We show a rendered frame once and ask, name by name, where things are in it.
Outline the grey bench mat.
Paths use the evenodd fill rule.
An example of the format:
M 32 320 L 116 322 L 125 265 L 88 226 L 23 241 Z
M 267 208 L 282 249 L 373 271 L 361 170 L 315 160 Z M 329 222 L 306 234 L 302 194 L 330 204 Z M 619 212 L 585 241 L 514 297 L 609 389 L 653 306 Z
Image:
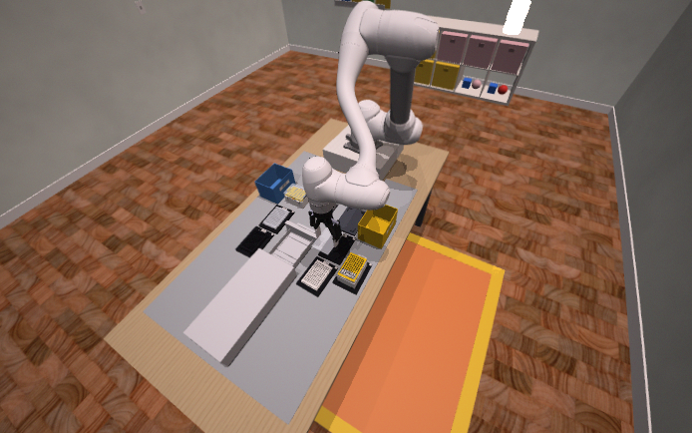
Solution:
M 235 249 L 276 203 L 258 196 L 143 313 L 289 425 L 417 192 L 385 183 L 386 205 L 398 213 L 382 249 L 358 239 L 358 231 L 355 236 L 341 231 L 355 241 L 339 265 L 311 246 L 294 268 L 295 279 L 229 366 L 184 331 L 250 259 Z M 372 264 L 357 294 L 332 283 L 350 252 Z M 316 256 L 338 267 L 318 297 L 296 284 Z

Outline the black multi-well assay plate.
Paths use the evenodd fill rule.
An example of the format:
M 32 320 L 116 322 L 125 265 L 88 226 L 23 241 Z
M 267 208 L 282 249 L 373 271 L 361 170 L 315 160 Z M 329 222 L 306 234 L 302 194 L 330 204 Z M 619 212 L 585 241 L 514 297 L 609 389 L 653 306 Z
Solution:
M 254 252 L 258 250 L 258 248 L 263 244 L 263 242 L 267 239 L 268 236 L 268 233 L 265 233 L 256 228 L 249 235 L 249 237 L 241 244 L 240 248 L 254 254 Z

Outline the blue open bin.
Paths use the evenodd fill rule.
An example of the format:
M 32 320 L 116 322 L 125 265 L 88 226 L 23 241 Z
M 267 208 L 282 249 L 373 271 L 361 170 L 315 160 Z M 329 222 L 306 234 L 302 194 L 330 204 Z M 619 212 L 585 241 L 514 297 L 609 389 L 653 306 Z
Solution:
M 285 198 L 284 192 L 292 184 L 295 184 L 292 170 L 278 164 L 273 164 L 255 181 L 260 196 L 276 204 Z

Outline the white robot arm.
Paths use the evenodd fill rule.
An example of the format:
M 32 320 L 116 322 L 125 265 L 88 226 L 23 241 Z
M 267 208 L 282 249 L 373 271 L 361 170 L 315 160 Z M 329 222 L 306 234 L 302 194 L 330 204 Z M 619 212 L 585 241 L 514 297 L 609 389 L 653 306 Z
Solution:
M 419 141 L 422 122 L 416 118 L 414 124 L 412 110 L 409 119 L 416 67 L 435 54 L 439 33 L 437 22 L 420 13 L 379 10 L 371 1 L 361 1 L 354 7 L 341 37 L 336 91 L 351 129 L 351 135 L 345 136 L 350 142 L 344 144 L 344 149 L 359 154 L 359 159 L 346 174 L 332 169 L 322 157 L 305 163 L 302 182 L 313 212 L 326 214 L 334 203 L 366 211 L 386 204 L 390 190 L 379 180 L 376 150 L 383 146 L 380 141 L 397 145 Z M 390 71 L 388 113 L 371 100 L 357 102 L 355 84 L 368 55 L 385 56 L 396 71 Z

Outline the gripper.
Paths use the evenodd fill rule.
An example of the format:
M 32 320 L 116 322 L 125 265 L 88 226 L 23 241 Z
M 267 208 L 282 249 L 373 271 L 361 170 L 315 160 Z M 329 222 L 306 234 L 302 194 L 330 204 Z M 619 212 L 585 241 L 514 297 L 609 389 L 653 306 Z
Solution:
M 312 210 L 310 210 L 308 213 L 310 216 L 310 226 L 314 226 L 315 228 L 316 238 L 318 238 L 321 234 L 320 223 L 323 222 L 331 232 L 333 236 L 333 244 L 334 247 L 336 247 L 339 243 L 338 239 L 342 236 L 342 232 L 339 224 L 340 220 L 335 220 L 332 216 L 333 210 L 326 214 L 317 214 Z

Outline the yellow open-top bin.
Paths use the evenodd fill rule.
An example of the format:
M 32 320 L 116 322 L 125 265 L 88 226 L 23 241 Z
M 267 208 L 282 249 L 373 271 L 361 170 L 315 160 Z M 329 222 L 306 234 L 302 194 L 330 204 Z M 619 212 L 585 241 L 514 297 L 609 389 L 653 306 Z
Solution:
M 387 205 L 366 211 L 358 223 L 358 239 L 382 249 L 396 224 L 397 212 L 398 209 Z

